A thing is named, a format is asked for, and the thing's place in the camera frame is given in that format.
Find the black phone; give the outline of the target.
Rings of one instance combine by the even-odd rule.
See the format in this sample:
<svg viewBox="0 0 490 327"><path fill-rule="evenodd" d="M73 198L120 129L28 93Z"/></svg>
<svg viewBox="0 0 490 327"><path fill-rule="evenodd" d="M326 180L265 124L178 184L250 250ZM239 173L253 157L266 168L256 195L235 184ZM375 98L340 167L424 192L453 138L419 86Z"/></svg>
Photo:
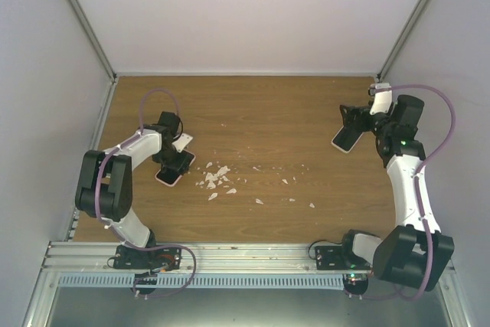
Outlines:
<svg viewBox="0 0 490 327"><path fill-rule="evenodd" d="M359 132L353 127L342 127L332 139L331 144L340 152L348 154L363 134L363 132Z"/></svg>

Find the pink phone case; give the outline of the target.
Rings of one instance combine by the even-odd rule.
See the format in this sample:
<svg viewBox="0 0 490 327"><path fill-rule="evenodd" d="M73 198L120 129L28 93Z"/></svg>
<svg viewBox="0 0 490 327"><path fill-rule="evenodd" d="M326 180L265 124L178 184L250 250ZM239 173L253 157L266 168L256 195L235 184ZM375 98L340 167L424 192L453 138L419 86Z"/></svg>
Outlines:
<svg viewBox="0 0 490 327"><path fill-rule="evenodd" d="M160 169L155 174L155 179L168 187L173 187L185 175L195 160L195 155L189 151L176 152L172 157L165 158L157 155L157 163Z"/></svg>

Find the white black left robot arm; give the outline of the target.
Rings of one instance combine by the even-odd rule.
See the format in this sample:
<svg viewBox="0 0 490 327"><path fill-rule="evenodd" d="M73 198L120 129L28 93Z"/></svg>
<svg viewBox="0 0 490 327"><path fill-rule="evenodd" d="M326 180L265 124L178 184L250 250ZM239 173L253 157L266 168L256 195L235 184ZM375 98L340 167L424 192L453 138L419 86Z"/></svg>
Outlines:
<svg viewBox="0 0 490 327"><path fill-rule="evenodd" d="M193 139L183 132L176 113L162 112L158 122L145 124L120 144L83 156L75 194L78 211L96 218L126 247L142 269L155 265L158 251L154 233L132 209L132 172L147 159L160 165L158 182L173 187L186 174L195 155L186 148Z"/></svg>

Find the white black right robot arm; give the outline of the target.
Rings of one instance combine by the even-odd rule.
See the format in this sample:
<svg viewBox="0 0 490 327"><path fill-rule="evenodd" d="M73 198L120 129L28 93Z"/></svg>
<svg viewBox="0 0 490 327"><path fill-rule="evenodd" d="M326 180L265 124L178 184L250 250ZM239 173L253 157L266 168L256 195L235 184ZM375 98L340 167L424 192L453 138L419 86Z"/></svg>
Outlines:
<svg viewBox="0 0 490 327"><path fill-rule="evenodd" d="M380 238L350 230L341 242L342 266L355 270L369 266L374 276L416 291L433 290L455 249L442 234L427 192L428 155L416 139L425 103L414 96L394 99L389 90L376 93L367 106L340 107L342 128L332 145L349 153L366 132L375 138L377 154L390 179L395 227Z"/></svg>

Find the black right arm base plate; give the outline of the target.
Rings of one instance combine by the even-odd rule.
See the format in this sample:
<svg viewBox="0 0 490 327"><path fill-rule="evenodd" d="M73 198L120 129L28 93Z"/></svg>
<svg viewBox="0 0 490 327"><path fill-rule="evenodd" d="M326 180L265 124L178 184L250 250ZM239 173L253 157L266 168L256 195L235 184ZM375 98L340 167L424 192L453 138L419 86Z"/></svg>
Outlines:
<svg viewBox="0 0 490 327"><path fill-rule="evenodd" d="M370 264L363 258L354 255L347 245L317 240L307 248L310 259L315 261L317 270L354 270L367 271Z"/></svg>

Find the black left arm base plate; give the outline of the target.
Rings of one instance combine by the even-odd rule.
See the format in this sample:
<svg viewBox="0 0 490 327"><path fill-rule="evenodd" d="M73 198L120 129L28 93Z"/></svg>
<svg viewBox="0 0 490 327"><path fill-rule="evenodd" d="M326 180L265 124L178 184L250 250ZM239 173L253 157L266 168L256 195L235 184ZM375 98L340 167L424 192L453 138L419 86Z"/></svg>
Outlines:
<svg viewBox="0 0 490 327"><path fill-rule="evenodd" d="M169 247L142 251L120 245L107 266L116 270L148 270L151 272L176 270L180 267L181 250Z"/></svg>

